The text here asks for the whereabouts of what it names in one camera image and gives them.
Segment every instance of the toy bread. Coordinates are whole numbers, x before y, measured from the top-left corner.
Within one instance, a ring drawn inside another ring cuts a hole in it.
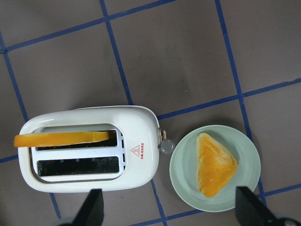
[[[215,196],[238,167],[233,154],[207,133],[197,136],[197,161],[198,189],[206,197]]]

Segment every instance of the tiled floor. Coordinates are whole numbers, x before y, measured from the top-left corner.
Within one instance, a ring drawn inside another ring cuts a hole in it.
[[[0,225],[51,225],[87,196],[24,182],[13,138],[25,121],[128,104],[153,110],[176,143],[210,124],[247,134],[261,157],[255,193],[301,221],[301,1],[0,2]],[[103,225],[238,225],[234,210],[184,203],[170,157],[146,185],[103,193]]]

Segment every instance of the white toaster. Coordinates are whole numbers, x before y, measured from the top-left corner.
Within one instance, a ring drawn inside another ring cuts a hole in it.
[[[20,135],[109,130],[114,138],[102,142],[19,147],[26,183],[43,192],[76,193],[129,189],[149,182],[158,167],[164,133],[148,108],[107,106],[48,113],[26,122]]]

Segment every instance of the plate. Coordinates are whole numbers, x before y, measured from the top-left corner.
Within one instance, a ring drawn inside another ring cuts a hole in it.
[[[238,168],[232,179],[211,198],[205,197],[198,190],[196,181],[196,139],[201,132],[223,144],[238,161]],[[254,191],[260,170],[260,158],[253,142],[237,129],[223,125],[204,126],[187,134],[176,146],[169,166],[171,182],[180,198],[188,205],[207,212],[234,208],[236,186],[247,186]]]

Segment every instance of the floor tile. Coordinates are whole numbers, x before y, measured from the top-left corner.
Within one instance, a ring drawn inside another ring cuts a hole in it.
[[[132,9],[138,6],[142,6],[156,0],[106,0],[105,5],[108,10],[108,14],[114,14],[123,12],[128,9]]]
[[[63,219],[74,218],[88,193],[55,193],[55,200]]]
[[[98,0],[1,1],[0,27],[6,46],[101,18]]]
[[[17,154],[14,148],[14,137],[19,134],[24,119],[18,100],[5,65],[4,58],[0,56],[0,159]]]
[[[231,226],[239,226],[240,224],[237,222],[235,218],[234,210],[229,210],[226,212],[220,213],[208,213],[202,212],[199,214],[190,215],[183,218],[177,218],[174,220],[168,221],[168,226],[217,226],[217,225],[231,225]]]
[[[105,24],[17,49],[9,57],[29,118],[127,104]]]
[[[57,220],[50,195],[30,188],[18,160],[0,164],[0,225],[51,225]]]
[[[301,189],[268,196],[267,205],[277,218],[292,218],[301,222]]]
[[[75,217],[86,197],[87,193],[55,194],[62,218]],[[124,191],[103,192],[103,201],[104,226],[126,226],[160,218],[150,183]]]
[[[150,182],[129,190],[104,192],[103,200],[104,226],[131,225],[160,218]]]
[[[221,1],[243,92],[300,77],[300,1]]]
[[[167,138],[176,144],[189,132],[205,125],[221,124],[234,127],[245,133],[238,101],[231,101],[191,113],[160,120],[160,127]],[[159,166],[154,177],[157,193],[166,216],[193,210],[175,192],[169,177],[171,155],[160,154]]]
[[[301,182],[300,96],[301,84],[296,84],[245,99],[265,192]]]
[[[133,101],[156,114],[236,94],[213,1],[175,1],[111,22]]]

